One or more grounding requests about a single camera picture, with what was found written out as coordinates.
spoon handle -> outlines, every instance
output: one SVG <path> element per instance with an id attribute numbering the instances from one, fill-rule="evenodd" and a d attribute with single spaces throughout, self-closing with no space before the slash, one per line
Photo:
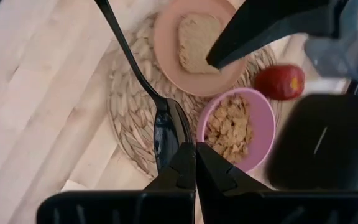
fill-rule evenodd
<path id="1" fill-rule="evenodd" d="M 121 28 L 119 27 L 118 21 L 111 9 L 110 3 L 108 0 L 94 0 L 99 6 L 101 12 L 109 23 L 114 35 L 117 37 L 119 45 L 124 51 L 125 57 L 127 58 L 129 65 L 135 73 L 136 78 L 139 83 L 142 85 L 143 89 L 151 96 L 154 102 L 159 103 L 163 98 L 160 96 L 146 80 L 143 73 L 141 72 L 139 66 L 136 63 L 134 56 L 132 55 L 131 49 L 128 46 L 128 43 L 125 40 L 124 34 L 122 33 Z"/>

wooden surface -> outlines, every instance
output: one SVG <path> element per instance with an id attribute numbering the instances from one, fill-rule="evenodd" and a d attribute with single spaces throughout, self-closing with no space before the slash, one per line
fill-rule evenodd
<path id="1" fill-rule="evenodd" d="M 130 29 L 164 2 L 111 3 Z M 340 92 L 343 81 L 317 78 L 300 48 L 304 39 L 273 43 L 279 62 L 305 69 L 307 93 Z M 106 116 L 112 41 L 92 0 L 2 0 L 0 223 L 34 223 L 38 205 L 61 190 L 141 189 L 150 182 L 116 147 Z M 250 174 L 265 182 L 263 165 Z"/>

apple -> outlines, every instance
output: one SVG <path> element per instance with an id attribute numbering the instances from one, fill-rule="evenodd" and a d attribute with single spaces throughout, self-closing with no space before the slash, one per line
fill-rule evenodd
<path id="1" fill-rule="evenodd" d="M 291 100 L 305 88 L 305 73 L 296 65 L 273 65 L 255 78 L 254 88 L 273 100 Z"/>

cereal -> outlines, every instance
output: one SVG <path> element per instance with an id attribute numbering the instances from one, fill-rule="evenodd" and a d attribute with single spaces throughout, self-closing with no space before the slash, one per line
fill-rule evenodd
<path id="1" fill-rule="evenodd" d="M 205 142 L 232 164 L 248 155 L 247 146 L 254 135 L 248 107 L 243 97 L 232 95 L 223 99 L 208 118 Z"/>

black spoon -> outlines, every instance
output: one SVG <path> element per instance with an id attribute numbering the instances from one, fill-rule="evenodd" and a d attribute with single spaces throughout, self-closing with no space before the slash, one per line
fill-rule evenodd
<path id="1" fill-rule="evenodd" d="M 95 0 L 95 2 L 107 19 L 114 35 L 117 37 L 119 45 L 123 49 L 136 78 L 143 89 L 154 100 L 157 107 L 154 120 L 154 153 L 157 169 L 158 172 L 160 172 L 169 164 L 171 158 L 175 155 L 182 143 L 193 143 L 189 121 L 178 102 L 174 99 L 160 96 L 143 76 L 108 0 Z"/>

